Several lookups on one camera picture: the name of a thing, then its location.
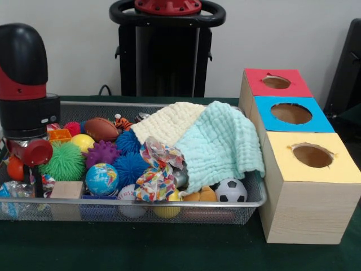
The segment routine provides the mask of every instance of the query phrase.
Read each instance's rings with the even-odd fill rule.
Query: metal basket
[[[139,112],[152,114],[164,106],[166,104],[62,102],[61,124],[93,117],[113,119],[116,113],[133,120]],[[0,167],[0,184],[9,180],[6,167]],[[266,189],[257,172],[246,173],[243,184],[248,191],[245,203],[0,198],[0,220],[245,224],[266,201]]]

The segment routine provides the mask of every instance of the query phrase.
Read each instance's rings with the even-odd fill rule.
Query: box with holes
[[[266,132],[269,243],[338,244],[361,195],[361,173],[336,133]]]
[[[257,96],[313,97],[296,69],[245,69],[239,108],[247,117]]]
[[[334,133],[313,98],[254,97],[249,118],[256,126],[261,146],[266,131]]]

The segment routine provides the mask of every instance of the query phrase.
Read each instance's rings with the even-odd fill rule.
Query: soccer ball
[[[214,186],[218,202],[246,202],[247,190],[240,180],[224,179]]]

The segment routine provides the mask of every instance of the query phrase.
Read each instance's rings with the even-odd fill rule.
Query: red robot part
[[[201,11],[199,0],[135,0],[135,8],[149,14],[181,16]]]
[[[23,85],[12,81],[0,67],[0,100],[34,100],[46,97],[46,84]]]
[[[31,168],[48,163],[52,157],[51,144],[41,138],[35,138],[26,144],[8,140],[7,148],[10,153],[15,154],[25,165]]]

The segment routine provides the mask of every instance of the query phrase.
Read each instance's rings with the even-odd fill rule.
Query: washcloth
[[[196,121],[205,106],[187,102],[173,103],[158,110],[150,117],[133,124],[134,131],[140,144],[144,144],[148,137],[173,146],[187,129]]]
[[[174,145],[187,164],[192,194],[226,178],[244,178],[258,170],[265,175],[259,139],[252,122],[229,104],[213,102]]]

